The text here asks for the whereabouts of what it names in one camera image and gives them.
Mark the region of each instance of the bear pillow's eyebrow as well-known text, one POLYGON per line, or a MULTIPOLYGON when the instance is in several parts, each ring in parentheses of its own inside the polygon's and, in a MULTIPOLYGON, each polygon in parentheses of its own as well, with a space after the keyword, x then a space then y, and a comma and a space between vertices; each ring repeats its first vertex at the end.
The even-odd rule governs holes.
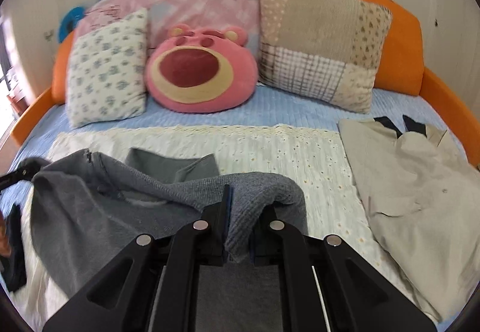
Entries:
POLYGON ((216 36, 220 38, 225 38, 222 32, 218 32, 217 30, 206 30, 203 34, 209 34, 210 36, 216 36))

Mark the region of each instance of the bear pillow's nose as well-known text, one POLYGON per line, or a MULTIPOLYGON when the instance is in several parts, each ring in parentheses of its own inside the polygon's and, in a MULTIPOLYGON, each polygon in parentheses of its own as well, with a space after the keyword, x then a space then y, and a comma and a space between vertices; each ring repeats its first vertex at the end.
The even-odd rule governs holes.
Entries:
POLYGON ((203 49, 177 49, 166 55, 159 72, 178 87, 194 87, 212 79, 218 72, 218 60, 203 49))

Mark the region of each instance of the plaid patch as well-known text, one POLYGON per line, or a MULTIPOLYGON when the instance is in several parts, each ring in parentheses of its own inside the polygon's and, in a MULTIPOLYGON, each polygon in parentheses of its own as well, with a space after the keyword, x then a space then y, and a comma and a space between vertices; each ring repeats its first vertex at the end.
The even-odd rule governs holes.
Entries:
POLYGON ((330 102, 345 70, 342 61, 260 45, 260 81, 291 93, 330 102))

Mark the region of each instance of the pillow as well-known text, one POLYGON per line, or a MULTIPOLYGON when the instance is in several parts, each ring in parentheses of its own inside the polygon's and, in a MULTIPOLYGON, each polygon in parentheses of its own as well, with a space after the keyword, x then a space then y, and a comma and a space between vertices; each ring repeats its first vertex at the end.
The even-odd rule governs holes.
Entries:
POLYGON ((191 30, 177 25, 146 68, 150 95, 168 109, 211 113, 233 108, 254 93, 258 68, 239 27, 191 30))
POLYGON ((71 46, 74 44, 75 32, 71 32, 60 44, 57 58, 53 65, 52 98, 57 105, 65 103, 65 85, 67 80, 67 65, 70 57, 71 46))
POLYGON ((391 0, 362 0, 392 12, 392 25, 383 45, 375 87, 417 96, 422 86, 423 41, 420 22, 391 0))
POLYGON ((145 111, 147 9, 78 38, 70 56, 70 125, 123 120, 145 111))
POLYGON ((368 113, 392 15, 361 0, 260 0, 260 81, 368 113))

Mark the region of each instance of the gray sweater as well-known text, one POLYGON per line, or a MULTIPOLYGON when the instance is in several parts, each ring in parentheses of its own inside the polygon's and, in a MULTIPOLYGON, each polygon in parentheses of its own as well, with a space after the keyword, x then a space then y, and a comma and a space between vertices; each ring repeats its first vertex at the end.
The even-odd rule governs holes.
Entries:
POLYGON ((71 297, 138 234, 174 234, 233 187, 225 267, 201 267, 197 331, 280 331, 276 267, 250 265, 248 238, 266 205, 306 233, 303 192, 278 174, 218 176, 212 155, 177 160, 131 150, 126 163, 81 150, 33 178, 33 246, 71 297))

